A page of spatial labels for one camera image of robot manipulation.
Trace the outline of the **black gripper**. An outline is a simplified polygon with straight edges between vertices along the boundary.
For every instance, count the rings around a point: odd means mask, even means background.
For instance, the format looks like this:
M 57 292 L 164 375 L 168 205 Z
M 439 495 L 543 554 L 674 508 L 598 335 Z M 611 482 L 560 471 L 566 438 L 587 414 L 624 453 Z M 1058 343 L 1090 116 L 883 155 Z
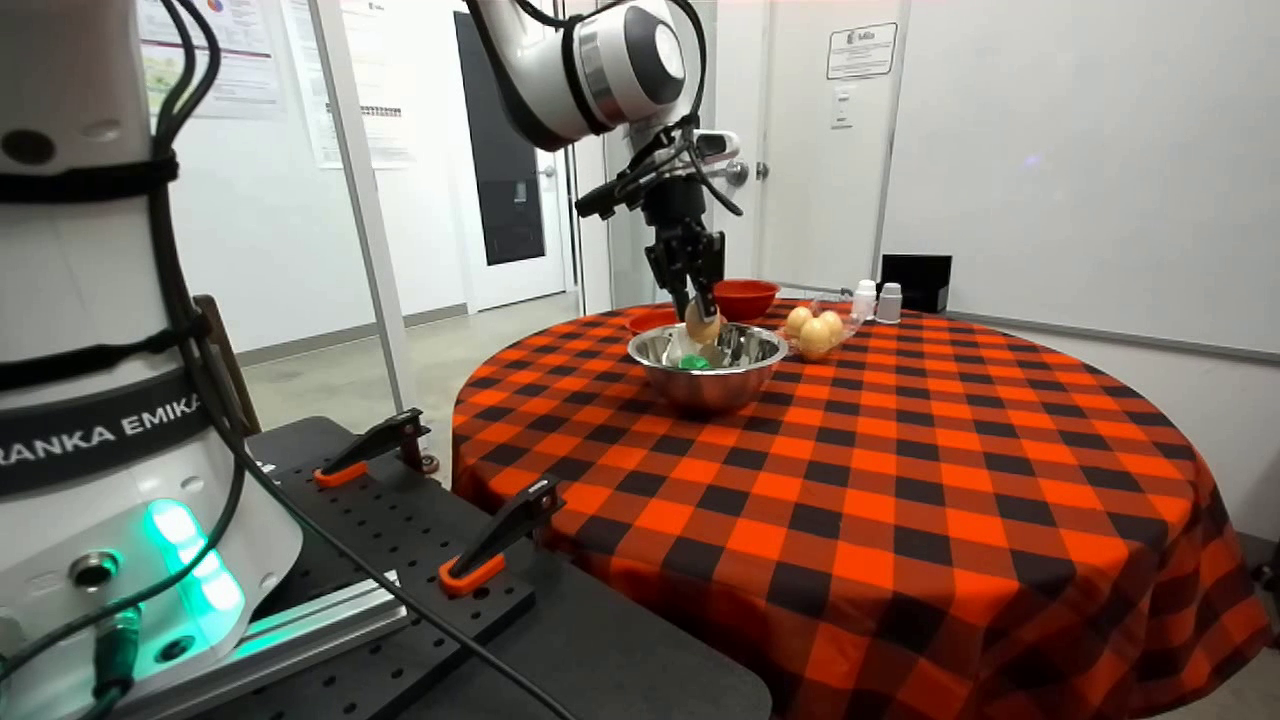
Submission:
M 644 246 L 656 284 L 674 295 L 690 295 L 685 323 L 706 323 L 702 295 L 708 295 L 708 312 L 722 314 L 724 235 L 706 222 L 702 179 L 659 179 L 644 199 L 644 219 L 656 233 L 656 240 Z

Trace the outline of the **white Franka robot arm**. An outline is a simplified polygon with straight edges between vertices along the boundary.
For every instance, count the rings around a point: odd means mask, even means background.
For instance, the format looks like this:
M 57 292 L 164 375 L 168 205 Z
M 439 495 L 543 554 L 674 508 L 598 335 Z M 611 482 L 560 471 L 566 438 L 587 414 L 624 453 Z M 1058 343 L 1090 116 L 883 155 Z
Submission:
M 181 77 L 148 96 L 135 0 L 0 3 L 3 720 L 222 671 L 312 533 L 199 346 L 168 184 L 223 48 L 160 11 Z

